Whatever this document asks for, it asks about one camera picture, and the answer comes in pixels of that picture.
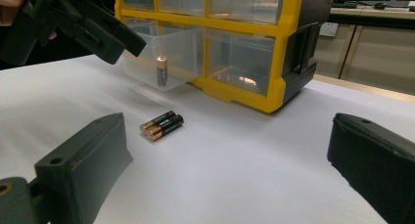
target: yellow plastic frame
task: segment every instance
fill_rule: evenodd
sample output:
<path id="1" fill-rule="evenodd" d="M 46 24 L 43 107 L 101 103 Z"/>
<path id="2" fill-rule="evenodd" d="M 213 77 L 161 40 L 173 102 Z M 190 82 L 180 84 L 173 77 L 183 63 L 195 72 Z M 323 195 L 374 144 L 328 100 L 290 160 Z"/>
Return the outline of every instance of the yellow plastic frame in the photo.
<path id="1" fill-rule="evenodd" d="M 120 20 L 124 17 L 131 17 L 159 22 L 199 25 L 208 28 L 275 37 L 274 53 L 266 96 L 224 83 L 209 76 L 208 42 L 206 40 L 204 44 L 204 74 L 192 81 L 192 83 L 202 88 L 205 93 L 223 101 L 239 102 L 263 112 L 276 111 L 283 105 L 286 90 L 286 82 L 282 78 L 284 59 L 288 39 L 298 28 L 302 0 L 283 0 L 281 17 L 277 24 L 237 22 L 210 18 L 208 16 L 209 1 L 205 0 L 205 15 L 203 17 L 195 17 L 161 12 L 159 10 L 158 0 L 154 0 L 155 10 L 153 12 L 128 9 L 124 6 L 123 0 L 115 0 L 115 16 Z"/>

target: battery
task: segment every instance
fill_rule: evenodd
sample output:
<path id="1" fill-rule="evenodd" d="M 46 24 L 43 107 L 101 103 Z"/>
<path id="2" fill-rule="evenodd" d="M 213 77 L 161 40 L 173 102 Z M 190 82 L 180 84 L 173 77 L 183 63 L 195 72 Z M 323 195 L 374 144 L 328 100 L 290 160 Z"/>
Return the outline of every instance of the battery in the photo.
<path id="1" fill-rule="evenodd" d="M 150 120 L 150 121 L 148 121 L 148 122 L 140 125 L 140 131 L 141 131 L 141 133 L 144 133 L 144 131 L 146 129 L 148 129 L 148 128 L 152 127 L 153 125 L 158 124 L 158 123 L 160 123 L 160 122 L 162 122 L 164 120 L 167 120 L 169 118 L 172 118 L 175 115 L 176 115 L 176 113 L 174 111 L 166 112 L 166 113 L 164 113 L 164 114 L 162 114 L 162 115 L 160 115 L 160 116 L 158 116 L 158 117 L 156 117 L 156 118 L 154 118 L 154 119 L 152 119 L 152 120 Z"/>
<path id="2" fill-rule="evenodd" d="M 167 57 L 157 57 L 157 84 L 165 86 L 167 83 Z"/>
<path id="3" fill-rule="evenodd" d="M 144 134 L 150 140 L 156 141 L 164 135 L 182 126 L 183 122 L 183 117 L 180 114 L 177 114 L 172 118 L 166 119 L 163 122 L 146 129 Z"/>

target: white table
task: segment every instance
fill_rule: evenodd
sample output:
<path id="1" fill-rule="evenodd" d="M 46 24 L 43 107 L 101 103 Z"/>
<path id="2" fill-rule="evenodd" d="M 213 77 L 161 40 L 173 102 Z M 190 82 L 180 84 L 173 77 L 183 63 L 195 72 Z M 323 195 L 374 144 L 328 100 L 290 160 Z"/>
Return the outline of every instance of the white table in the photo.
<path id="1" fill-rule="evenodd" d="M 170 110 L 183 127 L 155 143 L 140 135 Z M 326 159 L 332 118 L 363 116 L 415 141 L 415 104 L 313 80 L 264 114 L 189 84 L 160 92 L 85 57 L 0 71 L 0 177 L 32 180 L 37 161 L 115 112 L 134 162 L 97 224 L 385 223 Z"/>

